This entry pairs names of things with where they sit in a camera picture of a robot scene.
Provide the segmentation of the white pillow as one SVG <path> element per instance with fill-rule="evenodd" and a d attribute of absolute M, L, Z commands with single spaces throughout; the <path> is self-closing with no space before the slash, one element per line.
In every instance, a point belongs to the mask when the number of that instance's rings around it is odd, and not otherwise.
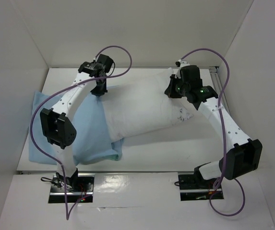
<path fill-rule="evenodd" d="M 181 101 L 164 93 L 172 74 L 173 69 L 168 68 L 108 89 L 101 102 L 112 142 L 178 125 L 193 117 Z"/>

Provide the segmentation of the blue green pillowcase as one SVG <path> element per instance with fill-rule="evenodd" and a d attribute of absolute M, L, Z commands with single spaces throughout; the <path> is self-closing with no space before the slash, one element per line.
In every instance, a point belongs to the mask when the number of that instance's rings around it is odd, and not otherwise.
<path fill-rule="evenodd" d="M 49 96 L 36 91 L 32 113 Z M 61 95 L 55 96 L 46 102 L 42 108 L 50 108 Z M 35 116 L 33 123 L 33 135 L 37 145 L 46 153 L 55 156 L 54 149 L 43 135 L 39 113 Z M 122 157 L 123 139 L 112 142 L 108 131 L 103 104 L 99 97 L 89 94 L 76 111 L 72 124 L 74 125 L 77 136 L 72 144 L 73 160 L 75 165 L 87 164 L 99 160 L 119 161 Z M 40 164 L 56 165 L 56 162 L 41 153 L 29 139 L 29 161 Z"/>

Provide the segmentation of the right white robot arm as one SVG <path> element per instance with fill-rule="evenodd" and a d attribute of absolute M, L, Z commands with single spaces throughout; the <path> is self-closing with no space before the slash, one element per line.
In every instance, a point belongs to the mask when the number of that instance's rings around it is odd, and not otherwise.
<path fill-rule="evenodd" d="M 218 94 L 211 86 L 203 85 L 196 65 L 185 61 L 178 61 L 176 65 L 179 69 L 170 76 L 165 95 L 173 99 L 185 97 L 207 118 L 223 142 L 224 156 L 221 160 L 194 169 L 195 186 L 203 188 L 216 178 L 233 180 L 255 171 L 263 148 L 261 142 L 245 134 L 224 106 L 218 103 Z"/>

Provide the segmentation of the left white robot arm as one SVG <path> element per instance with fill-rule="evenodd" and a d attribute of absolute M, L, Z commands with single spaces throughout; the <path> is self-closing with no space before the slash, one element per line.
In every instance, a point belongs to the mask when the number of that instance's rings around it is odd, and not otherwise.
<path fill-rule="evenodd" d="M 105 77 L 114 64 L 113 59 L 103 54 L 92 62 L 84 62 L 78 69 L 73 87 L 50 109 L 40 112 L 43 135 L 53 146 L 55 158 L 60 161 L 57 164 L 57 180 L 67 191 L 75 190 L 79 182 L 72 151 L 72 143 L 77 136 L 73 117 L 89 93 L 102 96 L 108 92 L 106 80 L 100 78 Z"/>

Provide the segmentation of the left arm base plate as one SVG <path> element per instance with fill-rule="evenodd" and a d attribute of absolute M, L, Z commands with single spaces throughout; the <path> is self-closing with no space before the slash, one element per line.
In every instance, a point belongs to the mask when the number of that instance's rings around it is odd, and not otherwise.
<path fill-rule="evenodd" d="M 80 199 L 80 203 L 92 203 L 95 176 L 87 173 L 79 173 L 78 176 L 78 182 L 74 187 L 67 186 L 68 203 L 73 204 L 78 199 Z M 42 177 L 41 181 L 44 180 L 51 183 L 48 203 L 64 204 L 65 193 L 63 182 L 59 182 L 55 174 L 51 178 Z"/>

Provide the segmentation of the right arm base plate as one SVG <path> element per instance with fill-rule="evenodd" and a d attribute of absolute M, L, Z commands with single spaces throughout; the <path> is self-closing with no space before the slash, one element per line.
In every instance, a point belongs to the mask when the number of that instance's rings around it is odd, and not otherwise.
<path fill-rule="evenodd" d="M 193 172 L 178 173 L 178 180 L 174 185 L 179 188 L 181 201 L 201 201 L 212 199 L 224 199 L 222 187 L 213 189 L 215 179 L 199 180 Z"/>

